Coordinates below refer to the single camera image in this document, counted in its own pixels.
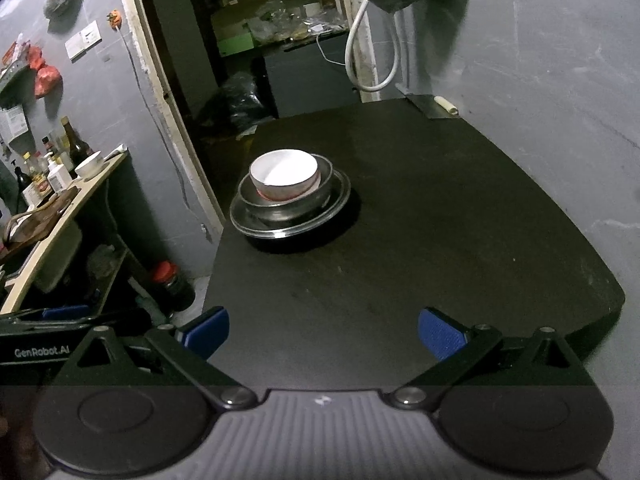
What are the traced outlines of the white wall switch plate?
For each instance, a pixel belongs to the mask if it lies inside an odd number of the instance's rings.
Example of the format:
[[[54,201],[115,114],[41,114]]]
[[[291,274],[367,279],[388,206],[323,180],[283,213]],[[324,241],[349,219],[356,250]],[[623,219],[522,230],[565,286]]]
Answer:
[[[80,32],[65,41],[65,51],[70,61],[75,61],[87,50],[96,46],[102,41],[99,25],[97,21],[93,21]]]

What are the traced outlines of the white ceramic bowl back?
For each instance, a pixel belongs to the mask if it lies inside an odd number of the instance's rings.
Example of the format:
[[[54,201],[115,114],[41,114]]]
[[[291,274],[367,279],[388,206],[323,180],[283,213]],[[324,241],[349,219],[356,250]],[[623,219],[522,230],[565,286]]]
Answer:
[[[294,148],[267,152],[250,164],[250,180],[267,200],[292,200],[308,191],[318,175],[314,155]]]

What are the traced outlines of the wooden counter shelf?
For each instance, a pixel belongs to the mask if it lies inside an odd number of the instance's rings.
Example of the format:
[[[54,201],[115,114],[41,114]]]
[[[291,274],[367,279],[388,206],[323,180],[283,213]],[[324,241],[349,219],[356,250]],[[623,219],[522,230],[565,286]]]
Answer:
[[[9,314],[21,309],[21,304],[29,291],[29,287],[35,281],[35,277],[44,263],[49,258],[50,253],[58,244],[58,240],[66,231],[67,227],[75,219],[76,214],[90,200],[93,194],[108,179],[108,177],[129,157],[129,153],[117,153],[115,156],[104,162],[103,169],[89,180],[82,179],[75,183],[78,189],[77,195],[70,202],[62,213],[62,216],[53,227],[50,234],[35,244],[35,248],[30,253],[23,270],[16,278],[9,280],[9,293],[1,307],[2,314]]]

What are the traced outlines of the white bowl on counter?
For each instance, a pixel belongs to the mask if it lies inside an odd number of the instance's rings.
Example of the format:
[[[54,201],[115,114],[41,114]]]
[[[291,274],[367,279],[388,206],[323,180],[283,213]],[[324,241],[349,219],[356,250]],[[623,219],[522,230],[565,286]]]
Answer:
[[[99,174],[105,164],[105,160],[100,151],[96,151],[76,166],[75,172],[79,179],[91,179]]]

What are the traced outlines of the red plastic bag on wall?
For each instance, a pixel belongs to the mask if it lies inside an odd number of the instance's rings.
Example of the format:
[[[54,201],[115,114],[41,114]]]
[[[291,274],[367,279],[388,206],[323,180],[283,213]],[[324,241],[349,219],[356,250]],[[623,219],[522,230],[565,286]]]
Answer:
[[[44,98],[62,82],[60,72],[56,67],[46,62],[40,47],[29,47],[27,62],[29,68],[36,73],[34,83],[34,95],[36,99]]]

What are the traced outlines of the white pump bottle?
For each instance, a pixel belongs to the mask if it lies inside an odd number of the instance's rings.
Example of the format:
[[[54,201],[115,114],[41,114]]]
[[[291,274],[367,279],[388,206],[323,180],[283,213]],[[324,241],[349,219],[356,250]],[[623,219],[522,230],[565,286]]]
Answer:
[[[62,164],[57,162],[51,152],[47,152],[48,181],[56,194],[66,191],[73,182],[72,176]]]

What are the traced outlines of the deep steel bowl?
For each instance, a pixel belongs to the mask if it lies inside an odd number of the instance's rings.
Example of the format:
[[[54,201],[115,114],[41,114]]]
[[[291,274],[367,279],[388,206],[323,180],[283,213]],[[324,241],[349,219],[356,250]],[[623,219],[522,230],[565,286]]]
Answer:
[[[248,174],[238,185],[236,197],[241,200],[242,205],[247,206],[250,214],[260,220],[285,222],[309,214],[328,199],[330,179],[333,177],[332,162],[321,155],[311,155],[317,159],[319,175],[314,185],[302,195],[292,198],[292,200],[267,200],[256,190],[254,183],[250,180],[250,170],[248,170]]]

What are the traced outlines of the black garbage bag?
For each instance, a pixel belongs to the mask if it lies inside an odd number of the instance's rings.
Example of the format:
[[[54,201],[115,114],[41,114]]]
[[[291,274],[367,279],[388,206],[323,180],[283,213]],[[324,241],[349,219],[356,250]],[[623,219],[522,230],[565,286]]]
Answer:
[[[235,138],[270,120],[273,116],[260,99],[254,77],[237,72],[205,103],[195,123],[202,139],[220,140]]]

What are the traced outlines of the red capped jar on floor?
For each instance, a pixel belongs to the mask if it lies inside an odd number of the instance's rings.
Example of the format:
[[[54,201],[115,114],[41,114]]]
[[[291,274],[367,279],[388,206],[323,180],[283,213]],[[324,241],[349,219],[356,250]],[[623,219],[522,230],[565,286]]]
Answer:
[[[191,307],[195,300],[193,286],[179,267],[170,261],[162,261],[153,274],[153,292],[160,310],[171,315]]]

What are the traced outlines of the steel plate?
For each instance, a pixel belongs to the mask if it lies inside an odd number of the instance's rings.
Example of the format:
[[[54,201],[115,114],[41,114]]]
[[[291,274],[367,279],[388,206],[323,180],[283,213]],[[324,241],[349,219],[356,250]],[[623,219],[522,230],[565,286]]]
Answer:
[[[321,207],[306,216],[268,226],[250,214],[247,206],[242,205],[241,200],[235,197],[231,204],[230,221],[235,229],[247,237],[256,240],[284,240],[308,233],[329,222],[345,207],[351,190],[349,177],[343,171],[335,169],[334,176],[330,179],[329,198]]]

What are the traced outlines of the dark glass bottle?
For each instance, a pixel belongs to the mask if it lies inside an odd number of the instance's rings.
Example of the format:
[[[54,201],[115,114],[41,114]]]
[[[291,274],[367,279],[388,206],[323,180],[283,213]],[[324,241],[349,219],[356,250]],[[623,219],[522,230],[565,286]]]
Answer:
[[[70,153],[70,159],[75,167],[78,167],[89,156],[93,154],[93,149],[78,136],[76,130],[73,128],[70,120],[67,116],[61,118],[61,125],[63,127],[66,139],[68,141],[68,152]]]

